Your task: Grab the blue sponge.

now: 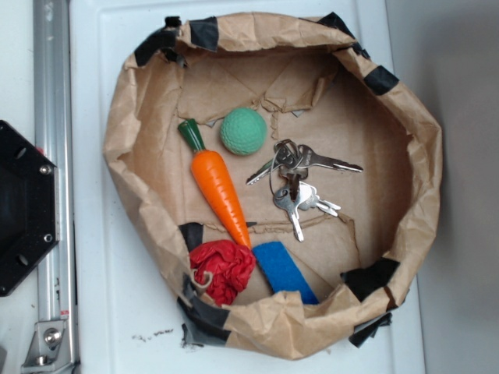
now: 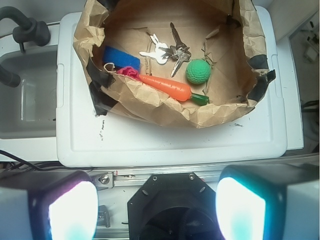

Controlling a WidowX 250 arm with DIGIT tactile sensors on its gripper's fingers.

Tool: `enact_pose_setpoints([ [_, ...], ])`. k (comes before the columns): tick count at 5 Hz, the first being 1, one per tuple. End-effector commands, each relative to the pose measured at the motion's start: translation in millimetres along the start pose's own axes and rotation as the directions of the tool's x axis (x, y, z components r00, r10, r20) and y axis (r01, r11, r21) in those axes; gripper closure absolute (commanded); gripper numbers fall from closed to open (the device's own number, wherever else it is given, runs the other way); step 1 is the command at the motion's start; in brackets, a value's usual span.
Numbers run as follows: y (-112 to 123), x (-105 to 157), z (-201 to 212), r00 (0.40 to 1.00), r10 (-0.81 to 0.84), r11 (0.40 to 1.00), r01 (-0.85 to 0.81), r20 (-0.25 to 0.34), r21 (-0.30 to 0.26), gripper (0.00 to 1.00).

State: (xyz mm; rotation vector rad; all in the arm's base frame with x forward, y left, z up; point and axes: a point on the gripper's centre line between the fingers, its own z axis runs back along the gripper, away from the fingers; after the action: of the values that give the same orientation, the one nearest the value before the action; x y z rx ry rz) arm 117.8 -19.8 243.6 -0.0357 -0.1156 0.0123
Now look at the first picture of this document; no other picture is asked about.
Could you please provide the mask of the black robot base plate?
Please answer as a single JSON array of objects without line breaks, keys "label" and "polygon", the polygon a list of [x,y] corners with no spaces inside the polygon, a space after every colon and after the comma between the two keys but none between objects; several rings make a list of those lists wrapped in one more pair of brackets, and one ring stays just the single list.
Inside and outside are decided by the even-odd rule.
[{"label": "black robot base plate", "polygon": [[23,282],[58,243],[57,167],[1,121],[1,296]]}]

